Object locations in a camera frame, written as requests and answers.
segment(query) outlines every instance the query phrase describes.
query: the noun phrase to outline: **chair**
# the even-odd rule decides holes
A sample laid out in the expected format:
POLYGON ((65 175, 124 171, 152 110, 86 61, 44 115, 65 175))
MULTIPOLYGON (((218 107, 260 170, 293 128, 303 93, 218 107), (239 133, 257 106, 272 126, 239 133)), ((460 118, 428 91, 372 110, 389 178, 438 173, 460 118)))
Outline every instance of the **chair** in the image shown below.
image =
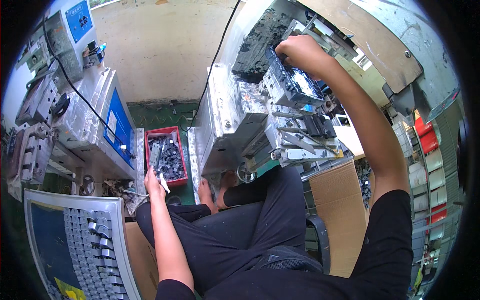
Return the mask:
MULTIPOLYGON (((193 224, 226 245, 247 249, 262 207, 263 202, 241 205, 202 217, 193 224)), ((323 266, 323 273, 329 274, 330 249, 325 224, 319 216, 312 215, 306 218, 305 227, 307 226, 315 229, 319 249, 316 258, 323 266)))

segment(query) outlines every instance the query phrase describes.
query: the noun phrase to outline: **hand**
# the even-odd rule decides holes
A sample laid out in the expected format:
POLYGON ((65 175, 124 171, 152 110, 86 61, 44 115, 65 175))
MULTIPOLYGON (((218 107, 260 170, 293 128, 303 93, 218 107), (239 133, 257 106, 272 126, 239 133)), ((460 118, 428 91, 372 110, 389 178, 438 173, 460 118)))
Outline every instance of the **hand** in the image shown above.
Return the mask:
POLYGON ((153 171, 153 167, 148 169, 147 175, 145 176, 144 185, 147 189, 147 192, 150 194, 150 200, 152 199, 152 195, 158 195, 162 199, 165 199, 165 190, 158 182, 156 172, 153 171))
POLYGON ((328 72, 336 63, 310 35, 289 36, 278 44, 275 52, 287 55, 285 63, 304 70, 314 80, 320 80, 322 72, 328 72))

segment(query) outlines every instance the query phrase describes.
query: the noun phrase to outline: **yellow sticker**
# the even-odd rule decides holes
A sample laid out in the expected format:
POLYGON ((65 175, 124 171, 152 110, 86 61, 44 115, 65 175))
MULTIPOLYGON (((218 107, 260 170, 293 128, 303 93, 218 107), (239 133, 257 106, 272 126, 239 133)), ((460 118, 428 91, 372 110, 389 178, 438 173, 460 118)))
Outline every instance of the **yellow sticker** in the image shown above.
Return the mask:
POLYGON ((62 294, 63 296, 66 296, 74 300, 86 300, 84 291, 82 291, 81 289, 72 287, 71 285, 66 284, 65 282, 61 281, 56 277, 55 277, 55 282, 59 287, 60 294, 62 294))

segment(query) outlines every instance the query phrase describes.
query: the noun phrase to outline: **bolt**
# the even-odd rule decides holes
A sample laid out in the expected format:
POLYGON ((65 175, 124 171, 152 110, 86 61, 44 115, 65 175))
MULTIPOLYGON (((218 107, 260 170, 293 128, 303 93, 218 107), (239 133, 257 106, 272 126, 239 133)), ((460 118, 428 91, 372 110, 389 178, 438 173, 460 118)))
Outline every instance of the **bolt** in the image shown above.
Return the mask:
POLYGON ((275 150, 274 152, 270 153, 270 157, 272 160, 279 160, 282 157, 282 153, 280 150, 275 150))

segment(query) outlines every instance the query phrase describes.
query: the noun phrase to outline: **black pants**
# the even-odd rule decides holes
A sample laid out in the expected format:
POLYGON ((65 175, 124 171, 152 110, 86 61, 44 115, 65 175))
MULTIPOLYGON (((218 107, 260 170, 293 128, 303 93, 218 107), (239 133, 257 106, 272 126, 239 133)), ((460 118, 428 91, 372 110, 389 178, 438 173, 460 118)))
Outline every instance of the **black pants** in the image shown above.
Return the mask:
MULTIPOLYGON (((250 269, 268 249, 287 245, 304 250, 305 202, 300 175, 294 168, 277 166, 252 183, 229 188, 227 206, 265 201, 251 247, 237 249, 219 242, 190 222, 210 214, 205 205, 168 205, 170 217, 193 274, 195 290, 203 295, 235 272, 250 269)), ((155 246, 150 203, 137 209, 137 222, 155 246)))

